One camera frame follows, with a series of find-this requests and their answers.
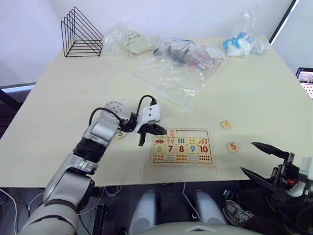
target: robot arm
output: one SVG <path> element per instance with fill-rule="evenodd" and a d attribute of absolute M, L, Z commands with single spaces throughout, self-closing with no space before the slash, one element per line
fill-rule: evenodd
<path fill-rule="evenodd" d="M 92 121 L 94 112 L 99 109 L 102 110 L 100 117 Z M 20 235 L 75 234 L 77 211 L 86 206 L 94 188 L 94 181 L 87 175 L 95 173 L 117 130 L 139 133 L 139 146 L 144 144 L 146 133 L 166 134 L 166 130 L 156 124 L 160 122 L 160 107 L 153 97 L 150 106 L 145 107 L 140 115 L 139 110 L 137 114 L 132 113 L 116 101 L 95 111 L 73 153 L 67 156 L 48 183 L 43 204 L 29 217 Z"/>

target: plastic bag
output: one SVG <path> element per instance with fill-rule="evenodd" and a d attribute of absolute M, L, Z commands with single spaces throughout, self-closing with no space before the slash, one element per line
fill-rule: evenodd
<path fill-rule="evenodd" d="M 231 57 L 250 57 L 263 53 L 270 48 L 268 42 L 264 42 L 255 33 L 254 22 L 256 18 L 248 11 L 244 11 L 240 20 L 234 24 L 234 37 L 225 40 L 222 46 L 227 55 Z"/>
<path fill-rule="evenodd" d="M 102 54 L 109 56 L 127 55 L 133 57 L 147 50 L 153 50 L 153 42 L 125 23 L 118 23 L 103 37 Z"/>
<path fill-rule="evenodd" d="M 188 108 L 224 60 L 225 54 L 219 49 L 190 40 L 162 38 L 154 58 L 140 64 L 133 75 L 175 105 Z"/>

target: black wire rack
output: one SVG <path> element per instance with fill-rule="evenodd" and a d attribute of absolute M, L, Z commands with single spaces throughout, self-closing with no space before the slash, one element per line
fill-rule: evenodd
<path fill-rule="evenodd" d="M 61 21 L 65 57 L 100 56 L 102 34 L 75 6 Z"/>

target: number puzzle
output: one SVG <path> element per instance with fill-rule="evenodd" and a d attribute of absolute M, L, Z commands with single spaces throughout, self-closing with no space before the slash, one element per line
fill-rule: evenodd
<path fill-rule="evenodd" d="M 215 165 L 208 130 L 167 129 L 152 143 L 154 165 Z"/>

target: white tabletop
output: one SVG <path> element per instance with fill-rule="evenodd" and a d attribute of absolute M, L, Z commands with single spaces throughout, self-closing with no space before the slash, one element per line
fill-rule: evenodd
<path fill-rule="evenodd" d="M 193 40 L 216 47 L 223 41 Z M 151 165 L 152 138 L 139 147 L 139 135 L 130 133 L 114 139 L 105 152 L 93 175 L 96 185 L 246 179 L 240 166 L 269 177 L 282 159 L 259 151 L 252 141 L 294 152 L 296 165 L 301 156 L 313 156 L 312 101 L 274 50 L 249 59 L 227 58 L 190 110 L 172 105 L 130 76 L 151 56 L 65 58 L 60 52 L 0 140 L 0 187 L 45 187 L 81 139 L 94 108 L 117 100 L 135 111 L 144 94 L 157 98 L 160 125 L 210 129 L 216 169 Z M 232 128 L 220 126 L 226 119 Z M 232 141 L 240 150 L 229 153 L 225 145 Z"/>

